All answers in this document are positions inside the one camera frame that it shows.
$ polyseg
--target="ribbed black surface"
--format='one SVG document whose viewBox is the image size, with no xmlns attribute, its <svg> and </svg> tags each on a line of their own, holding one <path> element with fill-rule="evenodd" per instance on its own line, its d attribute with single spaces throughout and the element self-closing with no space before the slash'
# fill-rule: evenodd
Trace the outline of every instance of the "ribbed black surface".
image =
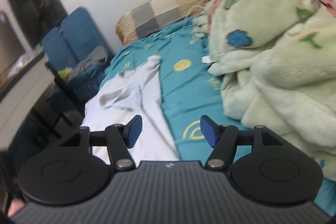
<svg viewBox="0 0 336 224">
<path fill-rule="evenodd" d="M 223 173 L 198 162 L 142 162 L 118 173 L 95 198 L 65 208 L 26 206 L 17 224 L 318 224 L 328 217 L 312 203 L 271 208 L 253 203 L 232 188 Z"/>
</svg>

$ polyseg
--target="blue cushion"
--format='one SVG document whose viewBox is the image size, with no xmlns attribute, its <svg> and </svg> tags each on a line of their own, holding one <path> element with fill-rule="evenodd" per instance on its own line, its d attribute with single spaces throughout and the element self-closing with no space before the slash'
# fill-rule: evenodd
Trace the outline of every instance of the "blue cushion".
<svg viewBox="0 0 336 224">
<path fill-rule="evenodd" d="M 105 77 L 104 71 L 108 64 L 106 63 L 102 66 L 93 65 L 76 78 L 67 82 L 66 85 L 80 100 L 87 101 L 98 93 L 100 83 Z M 58 86 L 48 94 L 47 101 L 55 113 L 70 112 L 76 109 L 75 105 Z"/>
<path fill-rule="evenodd" d="M 54 27 L 43 39 L 42 47 L 46 52 L 50 64 L 55 70 L 75 68 L 79 63 L 58 28 Z"/>
<path fill-rule="evenodd" d="M 109 51 L 103 36 L 83 7 L 77 8 L 66 17 L 61 23 L 61 28 L 63 36 L 80 61 L 99 45 Z"/>
</svg>

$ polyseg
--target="gray cloth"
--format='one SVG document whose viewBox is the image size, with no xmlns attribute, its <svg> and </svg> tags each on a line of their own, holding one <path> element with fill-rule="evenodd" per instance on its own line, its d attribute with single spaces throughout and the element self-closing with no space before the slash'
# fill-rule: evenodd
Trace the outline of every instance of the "gray cloth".
<svg viewBox="0 0 336 224">
<path fill-rule="evenodd" d="M 96 47 L 87 58 L 82 60 L 78 63 L 76 68 L 73 69 L 73 71 L 70 73 L 68 77 L 68 82 L 72 79 L 76 78 L 78 75 L 80 75 L 83 71 L 91 67 L 92 65 L 103 65 L 107 62 L 107 59 L 109 57 L 108 52 L 103 46 Z"/>
</svg>

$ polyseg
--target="plaid pillowcase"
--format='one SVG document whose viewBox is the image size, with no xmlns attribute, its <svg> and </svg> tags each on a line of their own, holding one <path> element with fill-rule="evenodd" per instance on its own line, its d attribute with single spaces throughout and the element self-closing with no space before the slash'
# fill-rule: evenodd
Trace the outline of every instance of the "plaid pillowcase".
<svg viewBox="0 0 336 224">
<path fill-rule="evenodd" d="M 183 20 L 192 6 L 204 6 L 207 2 L 209 0 L 151 0 L 126 13 L 117 23 L 116 30 L 127 45 Z M 201 12 L 201 8 L 194 8 L 189 16 Z"/>
</svg>

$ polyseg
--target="blue flower print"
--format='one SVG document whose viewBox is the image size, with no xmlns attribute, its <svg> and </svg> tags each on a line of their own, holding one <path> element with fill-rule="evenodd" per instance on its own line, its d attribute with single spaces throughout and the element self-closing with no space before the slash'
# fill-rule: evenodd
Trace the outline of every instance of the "blue flower print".
<svg viewBox="0 0 336 224">
<path fill-rule="evenodd" d="M 227 35 L 227 42 L 235 48 L 247 47 L 252 44 L 252 39 L 245 31 L 235 30 Z"/>
<path fill-rule="evenodd" d="M 325 165 L 326 165 L 326 161 L 324 159 L 320 160 L 320 162 L 317 162 L 317 163 L 321 167 L 321 169 L 323 169 L 325 167 Z"/>
</svg>

